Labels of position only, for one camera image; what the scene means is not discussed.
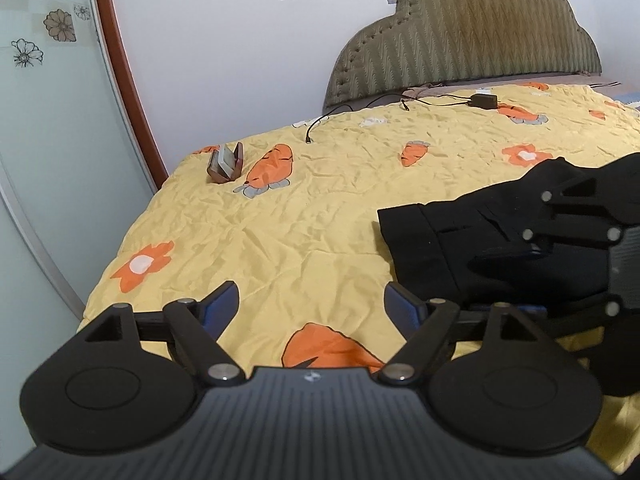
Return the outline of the olive padded headboard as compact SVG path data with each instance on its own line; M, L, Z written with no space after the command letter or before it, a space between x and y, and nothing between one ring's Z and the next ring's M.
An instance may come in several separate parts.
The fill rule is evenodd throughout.
M324 104L422 84L601 70L567 0L397 0L394 14L341 50Z

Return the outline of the yellow carrot print bedsheet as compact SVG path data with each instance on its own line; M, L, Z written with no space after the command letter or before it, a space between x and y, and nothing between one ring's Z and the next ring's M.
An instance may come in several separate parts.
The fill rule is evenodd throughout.
M397 281L378 211L456 200L549 159L598 168L638 151L638 110L579 84L500 84L496 110L425 99L250 136L245 170L215 184L186 156L93 289L91 321L238 284L222 346L244 367L377 370L401 344L382 307Z

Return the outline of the black pants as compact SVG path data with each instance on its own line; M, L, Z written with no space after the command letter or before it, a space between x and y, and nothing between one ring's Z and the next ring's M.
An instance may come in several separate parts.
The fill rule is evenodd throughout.
M480 212L477 194L484 189L456 200L378 211L381 234L401 286L423 301L442 297L465 310L500 302L494 295L494 281L470 269L474 252L484 246L482 235L497 242L504 239L488 214Z

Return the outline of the brown wallet case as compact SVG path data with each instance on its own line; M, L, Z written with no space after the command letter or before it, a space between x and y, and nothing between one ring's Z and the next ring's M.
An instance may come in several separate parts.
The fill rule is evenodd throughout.
M217 145L210 154L207 166L209 181L225 184L239 179L242 174L244 146L241 142L230 150L226 144Z

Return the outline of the black power adapter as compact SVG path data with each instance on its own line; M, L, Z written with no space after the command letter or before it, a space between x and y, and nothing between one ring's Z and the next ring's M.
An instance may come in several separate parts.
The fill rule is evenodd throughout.
M499 106L498 96L492 93L474 93L469 97L468 105L481 110L496 110Z

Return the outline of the blue patterned mattress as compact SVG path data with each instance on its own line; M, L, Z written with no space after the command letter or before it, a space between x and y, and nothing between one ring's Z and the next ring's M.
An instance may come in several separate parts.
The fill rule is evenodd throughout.
M626 106L640 110L640 92L627 92L623 94L616 94L613 99L617 102L623 103Z

